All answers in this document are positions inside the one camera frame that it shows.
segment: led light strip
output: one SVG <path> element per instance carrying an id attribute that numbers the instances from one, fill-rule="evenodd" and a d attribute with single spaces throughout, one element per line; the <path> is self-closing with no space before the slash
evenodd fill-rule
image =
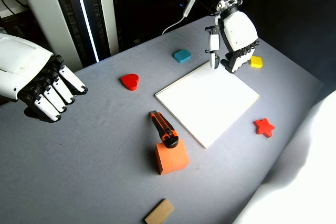
<path id="1" fill-rule="evenodd" d="M 84 1 L 83 0 L 79 0 L 79 2 L 80 2 L 80 6 L 82 7 L 82 11 L 83 11 L 83 15 L 84 15 L 84 20 L 85 20 L 85 24 L 86 24 L 86 28 L 88 30 L 89 37 L 90 37 L 91 44 L 92 44 L 92 48 L 93 48 L 93 53 L 94 53 L 94 56 L 96 58 L 96 62 L 99 62 L 98 54 L 97 54 L 97 51 L 96 51 L 96 46 L 94 44 L 95 42 L 93 41 L 93 36 L 92 36 L 90 24 L 89 24 L 89 19 L 88 19 L 88 16 L 86 15 Z"/>

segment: blue block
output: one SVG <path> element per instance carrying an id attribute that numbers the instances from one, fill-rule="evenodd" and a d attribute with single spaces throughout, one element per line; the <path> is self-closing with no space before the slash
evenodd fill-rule
<path id="1" fill-rule="evenodd" d="M 178 62 L 178 63 L 185 63 L 186 61 L 188 61 L 191 58 L 191 53 L 188 52 L 185 49 L 182 49 L 176 53 L 174 53 L 174 59 Z"/>

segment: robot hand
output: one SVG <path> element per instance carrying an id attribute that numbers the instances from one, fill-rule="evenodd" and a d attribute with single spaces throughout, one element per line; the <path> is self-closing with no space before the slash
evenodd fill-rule
<path id="1" fill-rule="evenodd" d="M 230 73 L 246 63 L 252 56 L 256 45 L 259 44 L 258 35 L 252 21 L 238 7 L 242 0 L 220 0 L 216 6 L 219 14 L 215 16 L 215 26 L 206 27 L 210 33 L 209 50 L 210 65 L 216 69 L 219 65 L 219 34 L 221 34 L 229 53 L 221 64 Z"/>
<path id="2" fill-rule="evenodd" d="M 28 105 L 25 115 L 53 123 L 74 95 L 88 88 L 63 64 L 61 56 L 28 40 L 0 34 L 0 97 Z"/>

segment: orange cube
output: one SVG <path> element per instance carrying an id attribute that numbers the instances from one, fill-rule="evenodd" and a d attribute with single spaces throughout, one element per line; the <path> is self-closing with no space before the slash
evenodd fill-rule
<path id="1" fill-rule="evenodd" d="M 172 149 L 165 147 L 163 143 L 157 144 L 155 152 L 161 175 L 182 170 L 190 163 L 182 139 Z"/>

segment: star-shaped block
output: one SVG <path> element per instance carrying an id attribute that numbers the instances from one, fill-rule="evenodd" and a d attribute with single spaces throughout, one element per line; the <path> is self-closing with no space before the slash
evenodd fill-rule
<path id="1" fill-rule="evenodd" d="M 254 125 L 257 127 L 257 134 L 263 134 L 267 138 L 272 136 L 272 130 L 275 129 L 275 127 L 268 122 L 267 118 L 255 121 Z"/>

